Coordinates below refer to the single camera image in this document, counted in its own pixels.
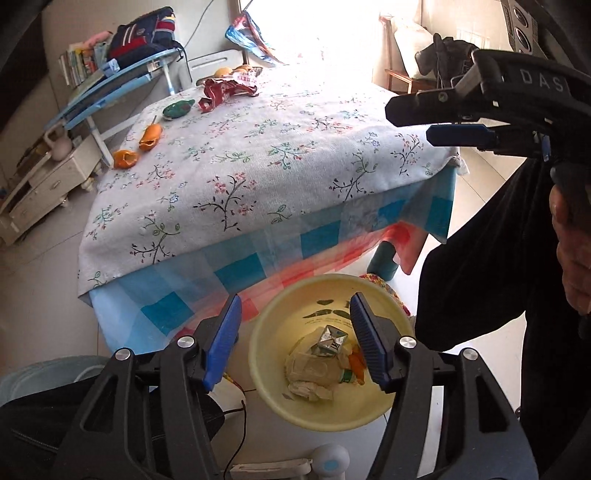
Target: navy blue backpack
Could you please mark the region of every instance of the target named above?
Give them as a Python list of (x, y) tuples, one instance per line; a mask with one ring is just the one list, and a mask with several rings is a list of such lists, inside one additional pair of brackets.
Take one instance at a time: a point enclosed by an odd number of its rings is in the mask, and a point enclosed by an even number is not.
[(120, 25), (113, 36), (107, 59), (115, 59), (121, 69), (129, 67), (155, 53), (171, 48), (183, 49), (174, 40), (174, 11), (162, 7)]

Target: white pillow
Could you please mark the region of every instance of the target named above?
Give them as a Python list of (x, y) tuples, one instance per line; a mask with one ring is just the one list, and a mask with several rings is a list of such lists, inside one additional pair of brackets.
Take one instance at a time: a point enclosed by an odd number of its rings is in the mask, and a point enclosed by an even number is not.
[(434, 79), (435, 75), (433, 72), (429, 75), (424, 76), (418, 71), (417, 62), (414, 59), (414, 54), (427, 48), (433, 43), (433, 35), (431, 35), (426, 29), (421, 27), (414, 22), (408, 20), (396, 20), (396, 32), (394, 32), (394, 38), (398, 44), (402, 61), (404, 62), (404, 68), (408, 73), (408, 76), (412, 79)]

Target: red wrapper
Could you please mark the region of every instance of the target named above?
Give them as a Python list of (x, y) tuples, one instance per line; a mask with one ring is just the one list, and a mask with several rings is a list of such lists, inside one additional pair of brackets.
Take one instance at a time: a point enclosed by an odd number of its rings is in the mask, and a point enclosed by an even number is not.
[(254, 73), (238, 72), (221, 79), (207, 79), (203, 84), (203, 93), (206, 96), (199, 100), (199, 107), (203, 113), (208, 113), (232, 95), (256, 96), (257, 91)]

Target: stack of books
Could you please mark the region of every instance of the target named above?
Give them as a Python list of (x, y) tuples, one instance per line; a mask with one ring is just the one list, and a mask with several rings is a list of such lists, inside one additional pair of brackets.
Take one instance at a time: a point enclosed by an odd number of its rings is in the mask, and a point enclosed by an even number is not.
[(106, 62), (108, 42), (97, 43), (85, 49), (82, 43), (73, 43), (60, 55), (57, 62), (66, 80), (66, 85), (76, 88), (100, 69)]

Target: black bag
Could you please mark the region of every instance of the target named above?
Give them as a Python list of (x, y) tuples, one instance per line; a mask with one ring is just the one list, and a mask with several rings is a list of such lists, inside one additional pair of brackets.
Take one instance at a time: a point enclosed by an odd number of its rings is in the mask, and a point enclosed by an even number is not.
[(162, 7), (120, 25), (113, 36), (107, 59), (115, 59), (124, 69), (155, 53), (181, 48), (174, 40), (175, 17), (171, 7)]
[(478, 47), (473, 43), (454, 40), (453, 37), (441, 39), (441, 35), (436, 33), (433, 43), (416, 52), (414, 59), (421, 75), (427, 75), (430, 71), (436, 74), (437, 88), (452, 87), (474, 65), (474, 50), (478, 50)]

